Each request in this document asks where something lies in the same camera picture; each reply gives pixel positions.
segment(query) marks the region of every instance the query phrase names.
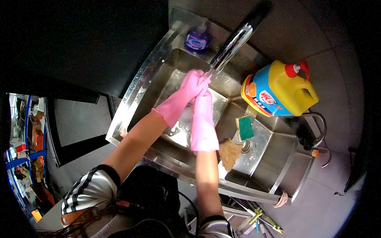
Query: person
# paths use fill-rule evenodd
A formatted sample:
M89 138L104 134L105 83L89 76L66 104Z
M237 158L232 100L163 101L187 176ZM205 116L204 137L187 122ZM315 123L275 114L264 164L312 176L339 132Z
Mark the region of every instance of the person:
M54 237L191 237L178 213L177 179L149 166L135 167L191 100L200 219L196 233L204 238L234 237L218 193L219 143L209 83L202 70L189 71L178 91L142 118L101 165L80 178L64 197L65 228L54 232Z

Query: chrome faucet spout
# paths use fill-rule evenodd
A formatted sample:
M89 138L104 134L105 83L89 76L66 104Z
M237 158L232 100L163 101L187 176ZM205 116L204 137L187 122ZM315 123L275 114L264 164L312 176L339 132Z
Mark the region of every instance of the chrome faucet spout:
M210 62L210 67L221 72L224 66L233 58L240 48L250 39L253 33L261 25L262 20L272 9L270 0L262 0L247 15L238 27L227 38Z

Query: shirt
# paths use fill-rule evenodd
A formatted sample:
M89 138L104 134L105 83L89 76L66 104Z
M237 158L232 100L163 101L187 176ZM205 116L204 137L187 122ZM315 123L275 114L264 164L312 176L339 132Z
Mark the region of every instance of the shirt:
M108 203L115 202L120 178L116 171L107 166L99 165L80 178L65 195L61 207L62 215L93 207L99 211ZM128 225L121 215L105 216L92 223L86 234L89 238L106 238L113 233L125 230ZM202 238L233 238L234 231L229 222L222 216L206 218L200 225L199 237Z

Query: forearm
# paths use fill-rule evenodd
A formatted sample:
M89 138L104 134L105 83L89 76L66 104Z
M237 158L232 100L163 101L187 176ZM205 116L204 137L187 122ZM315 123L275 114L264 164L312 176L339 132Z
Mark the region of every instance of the forearm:
M157 112L150 112L127 133L102 164L113 167L123 182L165 128L167 124L163 117Z
M201 221L209 216L224 215L218 194L218 181L216 151L198 151L196 159L196 191Z

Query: dish soap bottle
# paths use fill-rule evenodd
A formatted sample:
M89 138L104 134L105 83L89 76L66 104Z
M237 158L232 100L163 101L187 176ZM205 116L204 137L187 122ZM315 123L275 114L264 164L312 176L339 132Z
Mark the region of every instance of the dish soap bottle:
M209 46L210 36L207 33L207 26L203 22L198 27L192 27L187 32L184 48L192 53L204 54Z
M298 76L299 70L306 78ZM311 82L308 66L304 60L300 65L283 64L279 60L249 75L241 90L242 98L261 114L276 116L300 116L319 101Z

